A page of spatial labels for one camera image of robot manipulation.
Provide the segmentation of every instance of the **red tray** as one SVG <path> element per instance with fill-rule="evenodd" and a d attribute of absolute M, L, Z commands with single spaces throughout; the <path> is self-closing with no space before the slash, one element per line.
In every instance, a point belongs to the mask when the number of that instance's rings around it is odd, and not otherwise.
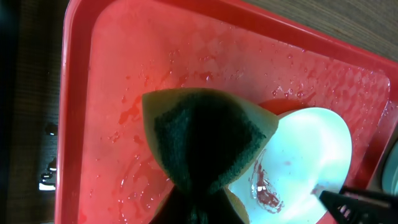
<path fill-rule="evenodd" d="M 71 0 L 55 222 L 150 220 L 172 183 L 148 150 L 141 95 L 164 88 L 217 88 L 275 113 L 329 108 L 353 140 L 346 185 L 365 188 L 398 122 L 397 73 L 391 61 L 237 0 Z"/>

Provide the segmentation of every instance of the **round plate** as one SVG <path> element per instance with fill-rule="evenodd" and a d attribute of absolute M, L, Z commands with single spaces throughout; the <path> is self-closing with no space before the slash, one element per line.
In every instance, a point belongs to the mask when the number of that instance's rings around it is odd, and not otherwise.
<path fill-rule="evenodd" d="M 251 223 L 316 223 L 322 190 L 339 192 L 351 162 L 343 119 L 323 108 L 280 115 L 279 127 L 252 166 L 229 189 Z"/>

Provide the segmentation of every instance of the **wooden table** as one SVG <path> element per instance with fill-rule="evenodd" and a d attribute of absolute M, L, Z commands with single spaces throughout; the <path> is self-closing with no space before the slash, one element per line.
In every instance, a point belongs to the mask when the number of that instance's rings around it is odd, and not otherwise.
<path fill-rule="evenodd" d="M 38 190 L 56 156 L 63 17 L 68 0 L 23 0 L 15 77 L 6 223 L 53 220 L 54 192 Z M 328 35 L 398 61 L 396 0 L 248 0 Z"/>

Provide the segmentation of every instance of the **wooden surface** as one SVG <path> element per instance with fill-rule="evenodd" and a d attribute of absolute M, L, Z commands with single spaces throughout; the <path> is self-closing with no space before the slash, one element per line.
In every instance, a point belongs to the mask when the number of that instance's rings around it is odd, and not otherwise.
<path fill-rule="evenodd" d="M 38 190 L 56 156 L 63 17 L 67 0 L 21 1 L 7 223 L 53 220 L 54 192 Z M 396 0 L 249 0 L 328 35 L 398 61 Z"/>

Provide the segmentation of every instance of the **sponge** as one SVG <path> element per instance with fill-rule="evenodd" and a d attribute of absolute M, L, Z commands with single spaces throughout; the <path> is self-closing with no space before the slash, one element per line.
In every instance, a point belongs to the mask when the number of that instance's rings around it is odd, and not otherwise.
<path fill-rule="evenodd" d="M 152 223 L 214 223 L 221 215 L 224 222 L 227 215 L 229 223 L 247 223 L 242 203 L 226 186 L 275 133 L 277 116 L 206 88 L 147 93 L 142 107 L 148 145 L 175 184 Z M 181 220 L 172 220 L 175 212 Z"/>

